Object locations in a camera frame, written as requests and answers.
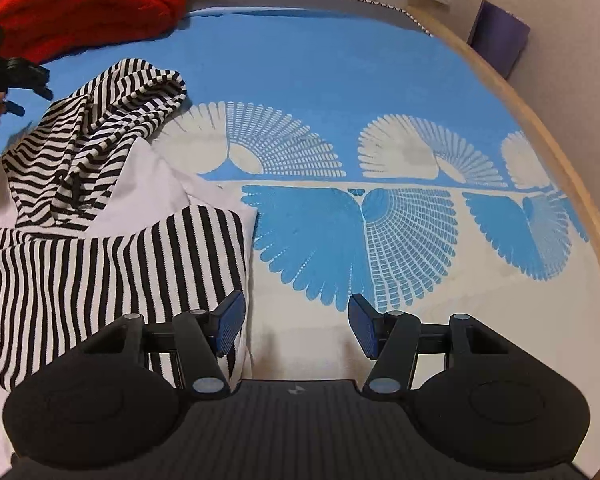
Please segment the black white striped shirt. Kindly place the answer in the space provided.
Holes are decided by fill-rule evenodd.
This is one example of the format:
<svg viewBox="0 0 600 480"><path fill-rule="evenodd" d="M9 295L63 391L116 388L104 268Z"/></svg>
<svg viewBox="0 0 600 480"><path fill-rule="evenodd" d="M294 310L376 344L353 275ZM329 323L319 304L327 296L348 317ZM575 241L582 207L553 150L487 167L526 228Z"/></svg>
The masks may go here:
<svg viewBox="0 0 600 480"><path fill-rule="evenodd" d="M149 144L185 98L179 73L126 58L1 158L1 389L122 315L164 323L246 289L253 211Z"/></svg>

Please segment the red knitted sweater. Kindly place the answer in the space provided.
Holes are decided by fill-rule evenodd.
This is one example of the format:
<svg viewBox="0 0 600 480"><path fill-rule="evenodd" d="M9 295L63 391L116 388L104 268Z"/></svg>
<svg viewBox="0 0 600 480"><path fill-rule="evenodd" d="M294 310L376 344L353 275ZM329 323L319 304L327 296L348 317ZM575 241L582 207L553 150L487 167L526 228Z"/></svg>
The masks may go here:
<svg viewBox="0 0 600 480"><path fill-rule="evenodd" d="M0 0L4 58L42 64L74 50L170 32L186 0Z"/></svg>

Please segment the blue white patterned bedsheet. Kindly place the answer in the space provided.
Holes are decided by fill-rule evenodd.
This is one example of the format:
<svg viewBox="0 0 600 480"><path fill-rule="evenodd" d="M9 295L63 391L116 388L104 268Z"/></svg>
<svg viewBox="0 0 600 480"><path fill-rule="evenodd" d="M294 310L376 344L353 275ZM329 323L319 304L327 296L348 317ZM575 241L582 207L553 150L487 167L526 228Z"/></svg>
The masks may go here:
<svg viewBox="0 0 600 480"><path fill-rule="evenodd" d="M122 315L0 388L0 478L593 477L600 265L459 55L411 25L214 9L49 62L53 102L126 58L185 82L154 151L254 213L245 322L218 359L230 394L183 389L173 318ZM53 104L15 97L0 160ZM362 393L354 294L419 318L404 398Z"/></svg>

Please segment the purple box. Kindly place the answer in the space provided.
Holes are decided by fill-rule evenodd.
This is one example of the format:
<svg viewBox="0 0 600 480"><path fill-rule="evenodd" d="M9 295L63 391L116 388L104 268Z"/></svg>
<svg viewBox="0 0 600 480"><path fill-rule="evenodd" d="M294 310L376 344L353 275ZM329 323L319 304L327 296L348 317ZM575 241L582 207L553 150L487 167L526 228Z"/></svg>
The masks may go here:
<svg viewBox="0 0 600 480"><path fill-rule="evenodd" d="M527 45L531 28L499 6L482 0L467 43L504 79Z"/></svg>

